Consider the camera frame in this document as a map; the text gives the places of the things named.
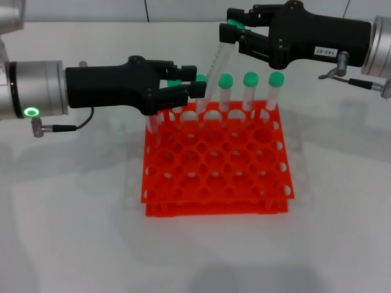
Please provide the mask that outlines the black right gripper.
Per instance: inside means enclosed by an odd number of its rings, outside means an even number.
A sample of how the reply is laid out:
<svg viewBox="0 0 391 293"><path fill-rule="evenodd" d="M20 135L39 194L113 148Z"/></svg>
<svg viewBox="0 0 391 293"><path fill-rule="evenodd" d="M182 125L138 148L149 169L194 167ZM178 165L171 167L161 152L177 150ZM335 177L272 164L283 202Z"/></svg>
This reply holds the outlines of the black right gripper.
<svg viewBox="0 0 391 293"><path fill-rule="evenodd" d="M220 24L219 41L238 42L239 53L264 61L276 70L299 59L337 63L337 54L342 51L349 54L349 66L361 67L370 45L371 23L315 15L306 11L300 1L253 5L248 12L229 8L227 20L244 27ZM268 37L246 27L267 27Z"/></svg>

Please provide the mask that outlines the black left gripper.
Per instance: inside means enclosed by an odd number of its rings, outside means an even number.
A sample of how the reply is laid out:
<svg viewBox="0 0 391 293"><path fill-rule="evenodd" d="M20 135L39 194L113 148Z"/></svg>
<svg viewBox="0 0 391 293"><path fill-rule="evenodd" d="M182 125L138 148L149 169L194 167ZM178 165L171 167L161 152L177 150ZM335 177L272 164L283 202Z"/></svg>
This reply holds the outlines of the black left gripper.
<svg viewBox="0 0 391 293"><path fill-rule="evenodd" d="M71 108L131 106L142 115L183 107L188 99L204 98L206 82L196 82L197 67L178 67L172 61L131 56L122 65L68 67L65 69L68 105ZM159 88L160 80L194 81Z"/></svg>

